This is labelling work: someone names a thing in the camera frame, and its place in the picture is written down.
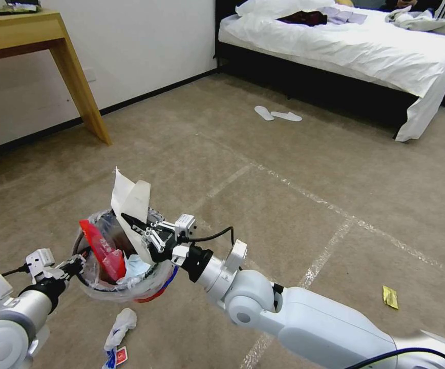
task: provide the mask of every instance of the white wall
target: white wall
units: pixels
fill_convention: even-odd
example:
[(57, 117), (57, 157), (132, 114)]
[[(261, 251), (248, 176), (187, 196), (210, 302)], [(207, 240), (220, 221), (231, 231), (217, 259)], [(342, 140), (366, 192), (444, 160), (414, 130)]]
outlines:
[[(82, 67), (94, 69), (100, 109), (216, 66), (214, 0), (41, 4), (61, 12)], [(0, 144), (76, 117), (48, 51), (0, 60)]]

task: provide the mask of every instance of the crumpled tissue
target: crumpled tissue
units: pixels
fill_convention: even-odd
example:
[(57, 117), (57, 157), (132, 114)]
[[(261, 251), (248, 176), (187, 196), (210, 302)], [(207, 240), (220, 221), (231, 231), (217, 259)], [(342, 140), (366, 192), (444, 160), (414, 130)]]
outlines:
[(108, 355), (108, 360), (104, 363), (102, 369), (114, 369), (116, 366), (116, 350), (121, 343), (128, 330), (137, 326), (137, 314), (128, 307), (123, 309), (120, 314), (116, 316), (115, 323), (111, 328), (106, 342), (104, 343), (104, 350)]

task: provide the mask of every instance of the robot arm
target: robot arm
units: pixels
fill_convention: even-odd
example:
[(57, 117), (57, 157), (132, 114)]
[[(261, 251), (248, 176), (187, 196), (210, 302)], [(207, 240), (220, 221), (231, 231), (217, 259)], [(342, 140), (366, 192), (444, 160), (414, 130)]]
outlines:
[(81, 273), (85, 260), (75, 255), (52, 268), (54, 263), (50, 249), (28, 255), (22, 271), (31, 274), (33, 284), (16, 298), (10, 297), (13, 288), (0, 274), (0, 369), (31, 367), (50, 334), (48, 315), (57, 307), (70, 279)]
[[(142, 235), (154, 262), (169, 260), (188, 272), (201, 285), (211, 302), (240, 326), (275, 336), (282, 346), (323, 367), (359, 369), (441, 369), (445, 339), (420, 332), (409, 339), (397, 339), (380, 331), (360, 312), (315, 294), (270, 282), (253, 270), (241, 270), (247, 246), (236, 240), (223, 260), (196, 242), (213, 239), (190, 238), (196, 229), (192, 215), (182, 215), (174, 224), (162, 217), (149, 225), (121, 214), (132, 230)], [(56, 268), (49, 249), (27, 258), (33, 283), (19, 297), (9, 297), (12, 287), (0, 275), (0, 369), (27, 369), (46, 341), (47, 315), (58, 304), (58, 296), (72, 276), (81, 273), (84, 259), (75, 255)], [(398, 349), (415, 348), (398, 355)], [(363, 360), (391, 353), (390, 358), (364, 364)]]
[[(138, 221), (122, 216), (135, 230), (134, 223)], [(194, 232), (195, 219), (184, 214), (175, 224), (178, 226), (174, 236), (169, 238), (175, 241), (165, 242), (162, 249), (146, 239), (152, 259), (170, 260), (185, 269), (190, 280), (202, 285), (209, 300), (222, 308), (233, 323), (273, 335), (283, 347), (330, 369), (409, 349), (413, 352), (391, 355), (369, 367), (445, 368), (445, 357), (439, 356), (445, 355), (444, 338), (423, 331), (407, 339), (393, 338), (351, 307), (303, 288), (284, 288), (257, 271), (241, 270), (246, 244), (240, 240), (224, 260), (194, 242), (179, 245), (190, 243), (187, 235)], [(156, 229), (162, 227), (151, 224), (151, 231)]]

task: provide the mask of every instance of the white slipper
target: white slipper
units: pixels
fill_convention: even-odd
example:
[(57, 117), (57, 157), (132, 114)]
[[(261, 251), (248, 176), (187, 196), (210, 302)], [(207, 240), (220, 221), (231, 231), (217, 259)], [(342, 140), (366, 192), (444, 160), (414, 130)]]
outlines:
[(277, 118), (282, 118), (282, 119), (290, 120), (290, 121), (301, 121), (301, 120), (303, 120), (300, 116), (295, 115), (292, 112), (288, 112), (288, 113), (271, 112), (270, 114), (273, 115), (273, 116), (276, 116)]
[(268, 111), (268, 109), (266, 107), (262, 107), (260, 105), (255, 106), (255, 111), (265, 120), (270, 121), (270, 120), (274, 120), (275, 118), (272, 117), (272, 115), (270, 114), (270, 112)]

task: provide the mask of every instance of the plastic bag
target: plastic bag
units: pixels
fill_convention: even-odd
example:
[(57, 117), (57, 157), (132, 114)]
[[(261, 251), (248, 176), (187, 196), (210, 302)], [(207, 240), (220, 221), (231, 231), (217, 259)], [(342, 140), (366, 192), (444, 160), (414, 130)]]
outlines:
[[(122, 250), (127, 258), (136, 254), (111, 210), (93, 214), (88, 220), (96, 225), (108, 244)], [(162, 294), (178, 270), (178, 267), (175, 267), (170, 261), (164, 261), (152, 265), (142, 275), (126, 278), (122, 283), (116, 284), (100, 267), (94, 253), (90, 251), (89, 243), (83, 236), (82, 231), (79, 231), (72, 254), (83, 254), (86, 258), (84, 271), (78, 276), (78, 279), (84, 292), (97, 300), (115, 302), (150, 301)]]

